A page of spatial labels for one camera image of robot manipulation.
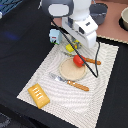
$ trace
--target white robot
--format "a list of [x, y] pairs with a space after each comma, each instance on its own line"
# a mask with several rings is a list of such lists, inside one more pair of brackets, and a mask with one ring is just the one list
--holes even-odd
[[54, 18], [62, 17], [62, 27], [87, 48], [96, 43], [98, 25], [90, 16], [92, 0], [41, 0], [43, 11]]

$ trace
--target striped cloth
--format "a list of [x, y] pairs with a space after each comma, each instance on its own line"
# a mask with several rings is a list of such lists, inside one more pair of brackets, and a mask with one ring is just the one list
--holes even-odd
[[[90, 91], [85, 92], [49, 77], [49, 72], [61, 76], [58, 69], [59, 65], [64, 59], [68, 58], [61, 51], [67, 52], [65, 49], [67, 44], [67, 40], [63, 37], [61, 44], [53, 47], [17, 98], [36, 106], [27, 89], [39, 83], [50, 98], [50, 103], [44, 106], [42, 110], [76, 127], [95, 128], [118, 47], [101, 43], [97, 58], [102, 63], [98, 65], [99, 77], [95, 78], [88, 70], [84, 78], [77, 81], [77, 83], [89, 87]], [[91, 49], [83, 46], [78, 51], [86, 58], [95, 59], [97, 47], [98, 43]], [[88, 64], [95, 72], [95, 65]]]

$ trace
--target black tabletop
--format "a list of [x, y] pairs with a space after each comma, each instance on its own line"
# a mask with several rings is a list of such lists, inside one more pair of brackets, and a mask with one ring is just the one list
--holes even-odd
[[[51, 48], [50, 19], [40, 0], [24, 0], [0, 20], [0, 104], [51, 128], [75, 128], [43, 110], [17, 99]], [[119, 46], [96, 128], [128, 128], [128, 45]]]

